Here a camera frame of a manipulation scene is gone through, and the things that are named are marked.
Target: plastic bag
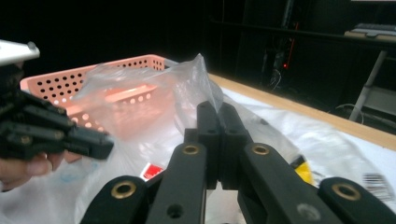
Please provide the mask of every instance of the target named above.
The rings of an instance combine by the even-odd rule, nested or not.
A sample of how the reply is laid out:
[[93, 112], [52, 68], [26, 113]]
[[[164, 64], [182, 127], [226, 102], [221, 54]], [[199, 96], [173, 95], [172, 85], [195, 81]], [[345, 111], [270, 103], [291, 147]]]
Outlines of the plastic bag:
[[368, 189], [396, 213], [396, 199], [392, 186], [378, 168], [362, 155], [363, 150], [332, 125], [307, 116], [274, 108], [235, 92], [223, 90], [225, 95], [238, 99], [242, 107], [252, 111], [299, 148], [309, 164], [313, 185], [321, 180], [340, 176]]

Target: gold rivet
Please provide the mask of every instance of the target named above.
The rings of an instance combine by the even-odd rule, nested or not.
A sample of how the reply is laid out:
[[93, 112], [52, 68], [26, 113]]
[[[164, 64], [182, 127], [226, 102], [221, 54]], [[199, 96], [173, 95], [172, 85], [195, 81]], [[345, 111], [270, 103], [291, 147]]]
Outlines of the gold rivet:
[[361, 198], [361, 194], [353, 186], [345, 183], [333, 184], [332, 190], [338, 196], [350, 201], [357, 201]]
[[253, 147], [253, 152], [259, 155], [267, 155], [268, 153], [270, 153], [270, 149], [264, 146], [255, 146]]
[[199, 151], [198, 147], [195, 146], [186, 146], [183, 148], [183, 153], [187, 155], [195, 155]]
[[30, 138], [29, 136], [27, 136], [27, 135], [22, 136], [22, 137], [21, 137], [21, 142], [22, 142], [24, 145], [27, 145], [27, 144], [29, 144], [29, 143], [31, 142], [31, 138]]
[[124, 199], [133, 195], [135, 191], [136, 185], [134, 184], [134, 182], [124, 180], [113, 187], [113, 189], [111, 190], [111, 196], [116, 199]]
[[55, 138], [56, 139], [61, 139], [64, 137], [64, 133], [63, 132], [55, 132]]

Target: clear plastic bag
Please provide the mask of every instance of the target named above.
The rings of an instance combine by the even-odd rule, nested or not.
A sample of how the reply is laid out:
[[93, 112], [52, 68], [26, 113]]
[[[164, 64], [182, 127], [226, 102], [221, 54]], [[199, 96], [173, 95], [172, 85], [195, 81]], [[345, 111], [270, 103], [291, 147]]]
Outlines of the clear plastic bag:
[[[117, 101], [108, 96], [114, 90], [147, 86], [154, 87], [149, 88], [153, 91], [149, 92], [149, 97], [147, 91], [143, 93], [146, 97], [141, 101], [136, 101], [136, 97]], [[108, 162], [87, 176], [77, 200], [76, 221], [82, 218], [91, 199], [111, 178], [139, 175], [148, 163], [166, 168], [173, 149], [183, 142], [184, 130], [196, 128], [196, 106], [203, 101], [209, 101], [217, 111], [223, 101], [233, 105], [253, 140], [276, 148], [287, 162], [300, 156], [299, 149], [263, 118], [223, 96], [221, 88], [209, 80], [201, 55], [164, 71], [99, 65], [87, 74], [84, 87], [73, 100], [90, 117], [100, 121], [116, 141], [115, 152]], [[234, 222], [237, 202], [217, 202], [219, 190], [213, 196], [209, 191], [207, 199], [210, 204], [228, 207], [221, 218]], [[210, 204], [207, 218], [219, 220], [219, 210]]]

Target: brass screw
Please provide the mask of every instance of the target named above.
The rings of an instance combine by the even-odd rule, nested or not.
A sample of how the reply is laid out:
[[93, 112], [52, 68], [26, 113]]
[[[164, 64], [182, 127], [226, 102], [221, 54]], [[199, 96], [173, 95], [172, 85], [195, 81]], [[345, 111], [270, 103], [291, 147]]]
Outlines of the brass screw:
[[135, 191], [136, 185], [132, 181], [124, 180], [113, 187], [111, 190], [111, 196], [116, 199], [124, 199], [133, 195]]

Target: white device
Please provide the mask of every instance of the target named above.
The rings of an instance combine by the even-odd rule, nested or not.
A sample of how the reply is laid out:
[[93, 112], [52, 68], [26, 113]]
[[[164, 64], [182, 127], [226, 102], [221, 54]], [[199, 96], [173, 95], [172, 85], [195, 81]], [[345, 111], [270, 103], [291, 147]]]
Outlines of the white device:
[[39, 56], [40, 50], [33, 42], [21, 44], [0, 39], [0, 66], [22, 63]]

